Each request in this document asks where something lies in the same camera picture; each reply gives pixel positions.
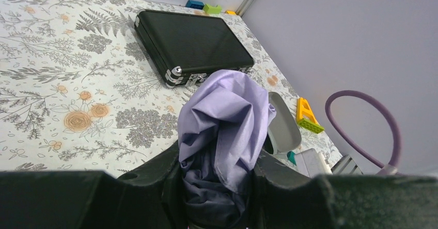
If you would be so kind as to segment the lilac folding umbrella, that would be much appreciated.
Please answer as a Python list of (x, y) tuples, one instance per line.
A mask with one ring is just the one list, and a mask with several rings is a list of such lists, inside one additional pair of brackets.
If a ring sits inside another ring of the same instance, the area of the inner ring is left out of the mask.
[(244, 223), (252, 172), (275, 118), (266, 89), (247, 74), (211, 74), (182, 107), (179, 163), (188, 220), (201, 228)]

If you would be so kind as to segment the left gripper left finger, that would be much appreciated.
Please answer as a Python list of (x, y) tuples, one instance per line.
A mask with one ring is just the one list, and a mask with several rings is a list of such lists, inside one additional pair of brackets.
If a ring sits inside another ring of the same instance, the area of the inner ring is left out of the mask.
[(1, 173), (1, 228), (186, 228), (177, 143), (114, 178), (103, 171)]

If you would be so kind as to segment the black zippered case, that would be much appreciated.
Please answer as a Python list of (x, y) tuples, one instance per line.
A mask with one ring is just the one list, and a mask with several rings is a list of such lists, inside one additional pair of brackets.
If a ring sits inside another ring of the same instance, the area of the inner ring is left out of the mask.
[(268, 126), (265, 150), (277, 155), (298, 149), (301, 132), (286, 102), (280, 94), (269, 92), (269, 103), (275, 108), (276, 116)]

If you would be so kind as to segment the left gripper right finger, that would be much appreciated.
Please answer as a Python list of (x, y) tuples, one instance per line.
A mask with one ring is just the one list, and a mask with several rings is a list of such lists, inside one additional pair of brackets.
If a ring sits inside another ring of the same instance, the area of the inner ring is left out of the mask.
[(437, 228), (437, 179), (306, 177), (262, 151), (254, 169), (255, 228)]

